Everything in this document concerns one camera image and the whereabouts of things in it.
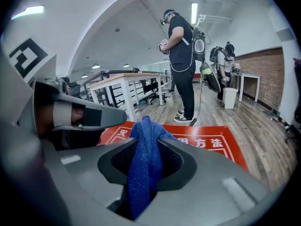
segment white trash bin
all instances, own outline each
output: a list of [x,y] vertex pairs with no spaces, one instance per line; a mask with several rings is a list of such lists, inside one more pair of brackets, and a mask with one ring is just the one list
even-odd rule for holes
[[222,101],[225,105],[226,109],[233,109],[235,99],[236,99],[236,93],[238,92],[238,89],[235,88],[224,88],[223,89],[223,96]]

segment blue cloth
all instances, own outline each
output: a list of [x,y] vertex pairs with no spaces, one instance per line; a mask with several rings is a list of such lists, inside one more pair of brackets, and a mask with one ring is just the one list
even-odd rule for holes
[[135,220],[150,204],[151,195],[156,195],[156,184],[162,179],[163,167],[157,138],[176,139],[147,115],[133,125],[130,137],[139,138],[127,178],[130,211],[132,220]]

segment wood plank floor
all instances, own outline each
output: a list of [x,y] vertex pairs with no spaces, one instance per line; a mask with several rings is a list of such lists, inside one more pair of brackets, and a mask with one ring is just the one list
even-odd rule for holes
[[[193,87],[196,116],[201,90],[199,83],[194,83]],[[177,90],[166,95],[171,98],[167,98],[162,106],[159,105],[159,99],[154,100],[153,105],[138,105],[138,120],[148,115],[159,124],[188,126],[189,123],[174,122],[176,112],[183,109]],[[249,172],[271,190],[278,189],[288,181],[296,165],[296,145],[292,140],[285,143],[284,126],[272,121],[263,112],[266,111],[264,107],[245,96],[242,102],[236,99],[233,110],[224,109],[216,97],[217,94],[203,85],[200,115],[194,126],[228,126]]]

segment red poster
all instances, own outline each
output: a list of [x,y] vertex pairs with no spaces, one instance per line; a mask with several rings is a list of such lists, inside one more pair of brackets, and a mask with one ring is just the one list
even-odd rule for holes
[[[128,139],[134,122],[108,128],[101,136],[98,145],[119,142]],[[246,171],[248,167],[239,146],[227,126],[188,127],[162,125],[178,140],[192,146],[220,153],[238,164]]]

